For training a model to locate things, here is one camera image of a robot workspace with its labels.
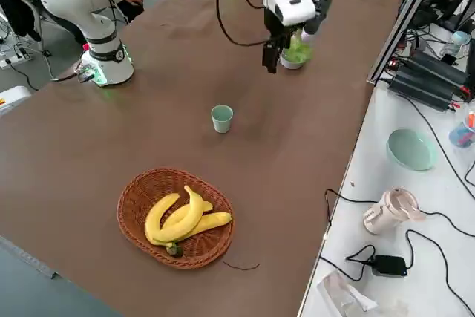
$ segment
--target power strip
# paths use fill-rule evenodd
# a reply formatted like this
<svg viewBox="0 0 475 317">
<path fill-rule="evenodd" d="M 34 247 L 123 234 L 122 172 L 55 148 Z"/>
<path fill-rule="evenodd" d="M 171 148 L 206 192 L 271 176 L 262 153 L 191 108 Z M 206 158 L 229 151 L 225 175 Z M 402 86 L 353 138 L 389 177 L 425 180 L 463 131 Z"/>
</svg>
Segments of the power strip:
<svg viewBox="0 0 475 317">
<path fill-rule="evenodd" d="M 26 59 L 21 53 L 19 53 L 18 56 L 17 55 L 11 56 L 9 60 L 12 62 L 12 66 L 15 66 L 15 65 L 20 65 L 21 63 L 30 61 L 31 57 Z M 3 59 L 0 61 L 0 68 L 2 70 L 6 70 L 10 68 L 10 65 L 7 64 L 7 62 Z"/>
</svg>

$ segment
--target yellow banana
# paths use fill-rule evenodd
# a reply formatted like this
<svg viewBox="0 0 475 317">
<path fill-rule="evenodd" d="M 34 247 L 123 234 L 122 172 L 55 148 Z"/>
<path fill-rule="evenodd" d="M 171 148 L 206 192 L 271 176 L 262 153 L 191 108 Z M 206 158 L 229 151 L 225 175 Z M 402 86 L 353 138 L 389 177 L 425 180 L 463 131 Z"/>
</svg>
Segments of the yellow banana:
<svg viewBox="0 0 475 317">
<path fill-rule="evenodd" d="M 204 215 L 200 219 L 198 225 L 187 235 L 180 238 L 183 241 L 191 236 L 204 232 L 205 230 L 216 228 L 217 226 L 224 226 L 232 220 L 232 216 L 228 212 L 217 212 L 209 215 Z"/>
<path fill-rule="evenodd" d="M 190 207 L 188 213 L 186 213 L 186 216 L 180 222 L 164 229 L 160 229 L 160 220 L 156 220 L 156 222 L 158 222 L 157 225 L 153 230 L 149 231 L 150 236 L 154 240 L 166 242 L 175 241 L 192 231 L 200 221 L 201 216 L 203 215 L 203 199 L 188 186 L 185 186 L 185 191 L 190 195 Z"/>
<path fill-rule="evenodd" d="M 168 246 L 169 241 L 160 241 L 154 238 L 154 232 L 160 230 L 160 220 L 162 219 L 163 214 L 171 206 L 177 202 L 180 195 L 178 193 L 171 193 L 166 195 L 164 198 L 155 203 L 155 205 L 150 209 L 145 219 L 145 236 L 147 240 L 153 245 L 163 245 Z"/>
<path fill-rule="evenodd" d="M 171 213 L 170 217 L 166 218 L 165 223 L 162 226 L 162 229 L 166 228 L 167 226 L 172 226 L 178 222 L 180 222 L 188 213 L 190 209 L 190 205 L 186 204 L 185 206 L 180 207 L 175 212 Z M 210 204 L 208 201 L 203 201 L 203 212 L 210 212 L 213 210 L 213 205 Z"/>
</svg>

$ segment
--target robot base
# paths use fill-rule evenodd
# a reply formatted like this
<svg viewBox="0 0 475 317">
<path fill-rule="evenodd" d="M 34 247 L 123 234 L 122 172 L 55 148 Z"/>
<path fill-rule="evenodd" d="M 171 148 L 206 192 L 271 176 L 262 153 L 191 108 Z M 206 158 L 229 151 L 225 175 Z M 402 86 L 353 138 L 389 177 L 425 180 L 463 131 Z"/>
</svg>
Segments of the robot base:
<svg viewBox="0 0 475 317">
<path fill-rule="evenodd" d="M 134 67 L 131 60 L 126 55 L 121 62 L 115 61 L 99 61 L 93 59 L 86 51 L 82 55 L 82 65 L 89 66 L 93 71 L 91 81 L 96 83 L 99 87 L 105 85 L 118 85 L 129 80 L 134 73 Z"/>
</svg>

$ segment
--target woven basket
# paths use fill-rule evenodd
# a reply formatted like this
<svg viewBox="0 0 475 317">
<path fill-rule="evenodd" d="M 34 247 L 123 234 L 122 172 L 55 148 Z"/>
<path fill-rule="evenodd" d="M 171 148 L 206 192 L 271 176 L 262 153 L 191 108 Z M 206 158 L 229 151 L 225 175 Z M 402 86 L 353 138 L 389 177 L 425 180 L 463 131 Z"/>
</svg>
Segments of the woven basket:
<svg viewBox="0 0 475 317">
<path fill-rule="evenodd" d="M 163 215 L 160 225 L 175 210 L 189 202 L 185 185 L 213 204 L 213 212 L 232 214 L 229 201 L 214 187 L 199 178 L 180 170 L 155 169 L 135 177 L 125 187 L 117 206 L 117 220 L 122 233 L 141 250 L 161 263 L 175 269 L 197 269 L 221 256 L 231 243 L 234 220 L 225 226 L 210 229 L 179 242 L 183 256 L 174 258 L 164 246 L 154 246 L 144 233 L 145 218 L 151 207 L 162 197 L 177 192 L 180 199 Z"/>
</svg>

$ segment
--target green vegetable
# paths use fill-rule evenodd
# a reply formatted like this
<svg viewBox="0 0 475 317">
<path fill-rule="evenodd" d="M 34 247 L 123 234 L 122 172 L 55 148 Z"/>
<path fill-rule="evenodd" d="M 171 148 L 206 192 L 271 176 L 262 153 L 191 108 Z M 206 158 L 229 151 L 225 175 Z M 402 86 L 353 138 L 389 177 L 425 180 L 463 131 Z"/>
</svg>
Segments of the green vegetable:
<svg viewBox="0 0 475 317">
<path fill-rule="evenodd" d="M 289 62 L 304 63 L 312 57 L 312 48 L 302 42 L 300 34 L 292 36 L 290 48 L 284 49 L 282 56 Z"/>
<path fill-rule="evenodd" d="M 166 252 L 175 258 L 181 258 L 183 256 L 183 248 L 173 243 L 173 246 L 167 246 Z"/>
</svg>

